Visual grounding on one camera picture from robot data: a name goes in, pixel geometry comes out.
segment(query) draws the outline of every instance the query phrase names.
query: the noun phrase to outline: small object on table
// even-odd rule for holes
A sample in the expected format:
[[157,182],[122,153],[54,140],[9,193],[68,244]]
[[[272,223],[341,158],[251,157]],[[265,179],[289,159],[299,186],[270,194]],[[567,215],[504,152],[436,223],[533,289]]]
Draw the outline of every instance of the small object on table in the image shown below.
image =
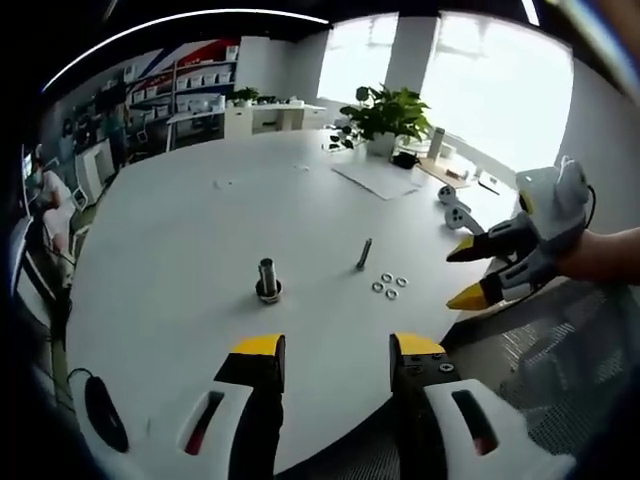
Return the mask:
[[368,238],[367,241],[364,243],[364,248],[362,249],[360,260],[356,265],[356,268],[360,271],[364,270],[364,264],[366,263],[367,257],[369,256],[369,251],[371,250],[372,243],[373,243],[373,240],[371,238]]
[[390,288],[385,292],[385,295],[389,300],[395,300],[398,298],[399,293],[395,288]]
[[276,269],[273,260],[264,258],[258,266],[260,272],[260,280],[256,283],[256,293],[258,298],[264,303],[275,303],[280,299],[282,293],[282,284],[276,278]]
[[391,157],[391,163],[396,167],[404,168],[405,170],[411,170],[413,166],[418,163],[418,157],[415,154],[409,152],[400,152],[398,155]]

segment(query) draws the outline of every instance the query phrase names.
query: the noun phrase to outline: ceiling light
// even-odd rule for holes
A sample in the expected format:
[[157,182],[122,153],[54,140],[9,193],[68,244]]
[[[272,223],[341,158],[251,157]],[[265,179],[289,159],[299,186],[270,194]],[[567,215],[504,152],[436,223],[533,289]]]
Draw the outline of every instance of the ceiling light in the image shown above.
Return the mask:
[[316,23],[322,23],[322,24],[329,23],[327,20],[323,20],[321,18],[309,17],[307,15],[300,15],[298,13],[280,12],[278,10],[263,10],[259,8],[220,8],[216,10],[199,10],[197,12],[179,13],[177,15],[171,15],[170,17],[158,18],[157,20],[151,20],[150,22],[143,23],[142,25],[138,25],[137,27],[132,27],[129,30],[125,30],[124,32],[118,33],[117,35],[114,35],[111,38],[107,38],[104,42],[100,42],[95,47],[90,48],[89,50],[84,52],[82,55],[80,55],[78,58],[76,58],[71,63],[69,63],[69,65],[67,65],[62,70],[60,70],[51,80],[49,80],[49,82],[47,82],[47,84],[44,87],[42,87],[42,92],[44,92],[47,88],[49,88],[53,82],[55,82],[58,78],[60,78],[67,70],[73,67],[80,60],[88,57],[96,50],[99,50],[105,45],[110,44],[114,40],[122,38],[125,35],[129,35],[130,33],[137,32],[138,30],[142,30],[143,28],[157,25],[159,23],[169,22],[171,20],[178,20],[180,18],[195,17],[196,15],[210,15],[214,13],[263,13],[266,15],[279,15],[282,17],[292,17],[292,18],[298,18],[300,20],[309,20],[310,22],[316,22]]
[[529,23],[539,27],[538,13],[536,12],[536,7],[533,5],[533,0],[522,0],[522,6],[524,7],[524,11],[527,12]]

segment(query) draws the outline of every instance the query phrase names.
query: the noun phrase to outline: table surface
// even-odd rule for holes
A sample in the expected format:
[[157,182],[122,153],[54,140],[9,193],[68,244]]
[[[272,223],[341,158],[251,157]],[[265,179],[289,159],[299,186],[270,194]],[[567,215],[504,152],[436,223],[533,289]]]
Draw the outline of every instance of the table surface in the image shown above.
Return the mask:
[[[242,338],[282,332],[280,472],[390,397],[389,334],[441,340],[455,321],[445,302],[480,279],[488,261],[445,262],[465,234],[444,225],[443,184],[427,177],[420,190],[383,201],[331,170],[367,159],[364,149],[322,149],[329,134],[216,140],[118,174],[78,259],[67,362],[102,377],[132,445],[162,405],[210,381]],[[477,186],[459,196],[485,228],[510,217],[516,201]],[[369,237],[366,269],[355,272]],[[268,307],[254,292],[264,257],[284,286]],[[384,272],[409,280],[395,301],[371,289]],[[120,454],[88,423],[84,381],[71,380],[80,428],[109,462]]]

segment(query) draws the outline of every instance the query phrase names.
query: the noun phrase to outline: shelf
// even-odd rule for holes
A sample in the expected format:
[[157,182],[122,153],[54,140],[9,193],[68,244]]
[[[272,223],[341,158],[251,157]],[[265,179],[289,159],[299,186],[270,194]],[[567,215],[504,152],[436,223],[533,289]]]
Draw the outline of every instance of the shelf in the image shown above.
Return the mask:
[[235,83],[236,82],[216,83],[215,85],[202,85],[201,87],[193,87],[193,88],[186,88],[184,90],[176,90],[176,95],[180,95],[182,93],[191,93],[195,90],[204,90],[207,88],[227,87],[229,85],[234,85]]
[[173,70],[158,72],[158,73],[150,73],[149,75],[145,75],[144,77],[136,78],[135,80],[131,80],[130,82],[125,82],[125,85],[133,85],[136,83],[144,82],[145,80],[150,80],[152,78],[162,77],[164,75],[171,76],[173,74]]
[[129,105],[129,107],[135,107],[136,105],[140,105],[141,103],[150,102],[151,100],[156,100],[157,98],[170,97],[171,92],[159,93],[154,97],[145,98],[144,100],[140,100],[139,102],[134,102]]
[[218,65],[229,65],[230,63],[238,63],[237,60],[225,60],[222,62],[211,62],[211,63],[193,63],[191,65],[183,65],[182,67],[176,68],[176,71],[186,70],[188,68],[205,68],[205,67],[217,67]]

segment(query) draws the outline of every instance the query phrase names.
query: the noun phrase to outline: led strip light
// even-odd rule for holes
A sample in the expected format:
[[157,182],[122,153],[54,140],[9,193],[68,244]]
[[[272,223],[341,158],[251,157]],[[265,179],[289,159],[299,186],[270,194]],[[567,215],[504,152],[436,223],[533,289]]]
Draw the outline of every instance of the led strip light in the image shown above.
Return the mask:
[[138,25],[136,27],[132,27],[129,30],[125,30],[124,32],[118,33],[111,38],[107,38],[105,41],[100,42],[93,48],[90,48],[78,58],[73,60],[69,65],[60,70],[51,80],[47,82],[47,84],[42,87],[42,92],[44,92],[47,88],[51,86],[53,82],[55,82],[58,78],[60,78],[67,70],[76,65],[78,62],[87,58],[89,55],[94,53],[95,51],[101,49],[102,47],[110,44],[114,40],[118,40],[119,38],[124,37],[125,35],[129,35],[130,33],[137,32],[138,30],[142,30],[143,28],[151,27],[153,25],[158,25],[159,23],[169,22],[171,20],[179,20],[181,18],[195,17],[197,15],[211,15],[215,13],[262,13],[266,15],[279,15],[282,17],[291,17],[297,18],[300,20],[308,20],[310,22],[322,23],[324,25],[328,24],[328,20],[323,20],[321,18],[309,17],[307,15],[300,15],[298,13],[290,13],[290,12],[281,12],[279,10],[263,10],[259,8],[220,8],[216,10],[199,10],[197,12],[186,12],[179,13],[177,15],[171,15],[170,17],[158,18],[157,20],[151,20],[150,22],[143,23],[142,25]]

